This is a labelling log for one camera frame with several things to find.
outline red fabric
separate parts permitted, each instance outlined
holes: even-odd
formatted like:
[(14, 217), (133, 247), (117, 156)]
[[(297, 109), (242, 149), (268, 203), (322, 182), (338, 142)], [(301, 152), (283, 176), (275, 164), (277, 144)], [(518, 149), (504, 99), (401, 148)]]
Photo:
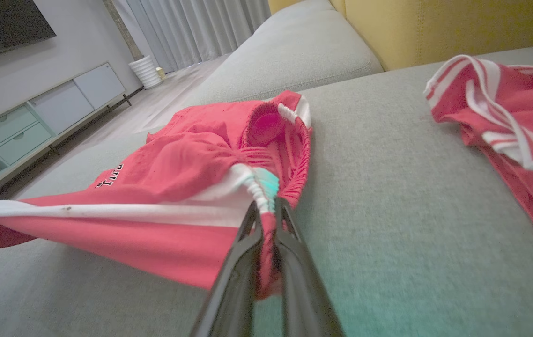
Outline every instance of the red fabric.
[[(308, 170), (310, 131), (280, 116), (300, 95), (274, 102), (217, 103), (176, 113), (123, 164), (99, 175), (86, 190), (22, 200), (31, 205), (156, 204), (185, 200), (222, 180), (238, 162), (263, 167), (280, 179), (280, 193), (296, 205)], [(272, 214), (262, 215), (259, 297), (272, 291)], [(193, 286), (210, 288), (237, 233), (234, 227), (156, 224), (97, 218), (0, 218), (0, 247), (42, 237)]]
[[(469, 94), (475, 104), (468, 103)], [(457, 56), (429, 81), (425, 96), (435, 121), (461, 124), (464, 144), (485, 154), (533, 222), (533, 67)], [(522, 162), (508, 157), (514, 152)]]

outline wall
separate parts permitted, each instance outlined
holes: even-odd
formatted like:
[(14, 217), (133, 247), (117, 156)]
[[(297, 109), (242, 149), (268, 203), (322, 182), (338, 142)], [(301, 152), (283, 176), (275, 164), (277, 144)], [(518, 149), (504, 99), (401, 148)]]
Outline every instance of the wall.
[(56, 37), (0, 55), (0, 114), (108, 60), (127, 93), (142, 85), (101, 0), (34, 0)]

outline cabinet drawer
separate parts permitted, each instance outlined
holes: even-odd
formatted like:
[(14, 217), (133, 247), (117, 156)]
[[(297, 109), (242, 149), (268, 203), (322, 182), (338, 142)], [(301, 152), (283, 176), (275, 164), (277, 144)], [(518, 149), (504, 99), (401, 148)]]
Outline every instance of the cabinet drawer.
[(37, 119), (26, 107), (20, 107), (3, 115), (0, 117), (0, 143), (36, 121)]
[(35, 124), (2, 145), (0, 147), (0, 157), (9, 165), (13, 164), (44, 143), (48, 138), (50, 138), (50, 133), (40, 123)]

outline wooden floor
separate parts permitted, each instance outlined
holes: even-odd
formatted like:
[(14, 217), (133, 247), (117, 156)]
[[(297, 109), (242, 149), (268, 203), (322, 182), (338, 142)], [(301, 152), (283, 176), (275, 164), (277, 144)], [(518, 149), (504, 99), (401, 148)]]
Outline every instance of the wooden floor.
[(184, 101), (228, 55), (195, 64), (167, 75), (167, 79), (150, 90), (142, 90), (130, 102), (87, 124), (57, 147), (59, 155), (48, 152), (0, 189), (0, 199), (19, 199), (39, 179), (79, 152), (109, 139), (143, 132), (168, 124), (173, 115), (185, 108)]

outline yellow cushion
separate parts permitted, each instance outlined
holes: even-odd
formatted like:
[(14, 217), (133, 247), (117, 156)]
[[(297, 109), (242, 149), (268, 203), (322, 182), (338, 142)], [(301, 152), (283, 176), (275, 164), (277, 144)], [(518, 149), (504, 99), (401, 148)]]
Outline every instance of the yellow cushion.
[(329, 0), (329, 2), (341, 15), (346, 16), (346, 0)]
[(268, 0), (268, 6), (271, 8), (271, 14), (275, 14), (275, 12), (301, 1), (302, 0)]
[(345, 5), (346, 18), (385, 70), (533, 46), (533, 0), (345, 0)]

